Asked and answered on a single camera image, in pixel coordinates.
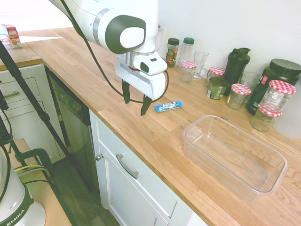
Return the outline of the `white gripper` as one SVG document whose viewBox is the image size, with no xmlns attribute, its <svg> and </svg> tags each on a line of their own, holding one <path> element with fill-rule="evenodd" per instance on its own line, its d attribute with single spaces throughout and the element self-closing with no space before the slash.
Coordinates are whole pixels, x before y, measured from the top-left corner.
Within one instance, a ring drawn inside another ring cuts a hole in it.
<svg viewBox="0 0 301 226">
<path fill-rule="evenodd" d="M 167 63 L 157 52 L 149 55 L 135 55 L 129 52 L 117 55 L 115 72 L 122 79 L 123 98 L 126 104 L 130 102 L 130 85 L 145 94 L 140 115 L 148 111 L 152 99 L 159 98 L 165 90 L 166 78 L 163 71 Z"/>
</svg>

